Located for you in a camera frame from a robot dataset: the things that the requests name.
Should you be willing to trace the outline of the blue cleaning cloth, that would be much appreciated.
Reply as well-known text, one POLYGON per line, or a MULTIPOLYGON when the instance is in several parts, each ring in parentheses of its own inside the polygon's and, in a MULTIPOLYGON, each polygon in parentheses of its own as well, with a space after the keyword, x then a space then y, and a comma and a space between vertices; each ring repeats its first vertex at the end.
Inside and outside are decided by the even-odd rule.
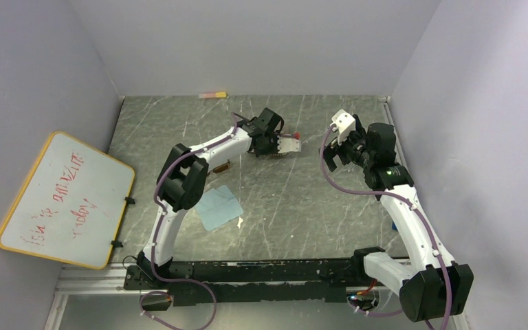
POLYGON ((207 231, 213 231, 243 214, 239 200, 227 186, 205 192, 195 205, 195 211, 207 231))

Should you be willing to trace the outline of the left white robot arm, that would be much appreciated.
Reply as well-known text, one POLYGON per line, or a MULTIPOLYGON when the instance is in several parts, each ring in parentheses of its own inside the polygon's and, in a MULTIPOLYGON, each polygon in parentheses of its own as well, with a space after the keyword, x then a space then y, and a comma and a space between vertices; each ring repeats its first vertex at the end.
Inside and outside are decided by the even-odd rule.
POLYGON ((251 119, 235 114, 233 126, 207 142, 174 145, 153 193, 157 204, 153 233, 137 255, 142 280, 149 287, 159 289, 167 284, 177 234, 186 213, 201 199, 208 174, 237 155, 277 154, 284 123, 280 115, 264 108, 251 119))

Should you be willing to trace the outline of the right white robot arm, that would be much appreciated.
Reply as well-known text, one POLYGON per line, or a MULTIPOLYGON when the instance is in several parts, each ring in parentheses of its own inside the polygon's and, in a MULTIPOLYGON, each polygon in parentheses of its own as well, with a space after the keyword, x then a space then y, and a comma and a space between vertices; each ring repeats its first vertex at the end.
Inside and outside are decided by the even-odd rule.
POLYGON ((407 168, 397 161, 396 135, 390 124, 374 123, 364 129, 356 120, 334 120, 320 148, 320 168, 324 178, 336 189, 351 195, 358 190, 344 188, 328 175, 336 169, 335 158, 355 164, 364 173, 369 190, 386 209, 408 253, 403 265, 384 249, 372 247, 356 253, 360 258, 350 267, 358 285, 373 279, 389 288, 399 298, 401 312, 412 322, 432 326, 441 319, 446 329, 451 317, 463 312, 474 281, 467 264, 459 264, 446 249, 431 226, 407 168))

